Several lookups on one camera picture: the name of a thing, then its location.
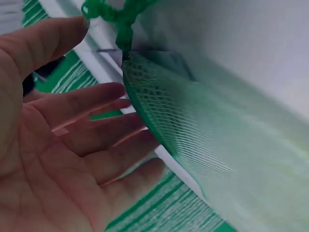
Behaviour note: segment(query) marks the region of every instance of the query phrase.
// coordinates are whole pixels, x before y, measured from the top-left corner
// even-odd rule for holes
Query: plastic mesh
[[[216,149],[204,123],[203,88],[132,53],[123,64],[126,89],[147,126],[191,174],[225,181],[234,171]]]
[[[254,105],[237,106],[137,53],[123,71],[139,115],[223,218],[240,231],[308,231],[309,155],[283,133],[288,124],[274,127]]]

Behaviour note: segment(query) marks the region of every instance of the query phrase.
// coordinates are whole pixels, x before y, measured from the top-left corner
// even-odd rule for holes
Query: white wall
[[[209,58],[309,120],[308,12],[308,0],[162,0],[141,23],[152,45]]]

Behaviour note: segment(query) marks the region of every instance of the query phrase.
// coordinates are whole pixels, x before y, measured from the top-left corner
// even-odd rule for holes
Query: green striped fabric
[[[24,25],[47,18],[37,0],[26,0]],[[45,82],[44,92],[61,93],[96,84],[95,78],[72,51]],[[112,112],[105,116],[119,115]],[[214,211],[173,172],[166,169],[160,183],[136,205],[112,221],[107,232],[233,232]]]

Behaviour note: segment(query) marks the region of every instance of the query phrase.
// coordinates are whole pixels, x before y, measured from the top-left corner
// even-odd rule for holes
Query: palm
[[[14,65],[0,72],[18,73]],[[6,100],[0,121],[1,231],[101,232],[158,180],[163,169],[158,160],[118,179],[158,145],[148,131],[140,131],[143,124],[135,114],[85,119],[126,107],[118,100],[121,85],[25,104],[15,86],[13,80],[1,82],[1,89],[12,90],[1,92]]]

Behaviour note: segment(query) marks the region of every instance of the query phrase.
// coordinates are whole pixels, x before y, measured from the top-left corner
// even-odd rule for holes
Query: green knotted cord
[[[132,46],[132,24],[139,13],[156,1],[158,0],[126,0],[123,9],[118,10],[105,3],[105,0],[86,0],[82,12],[87,19],[102,17],[105,21],[114,23],[118,30],[116,45],[123,52],[128,52]]]

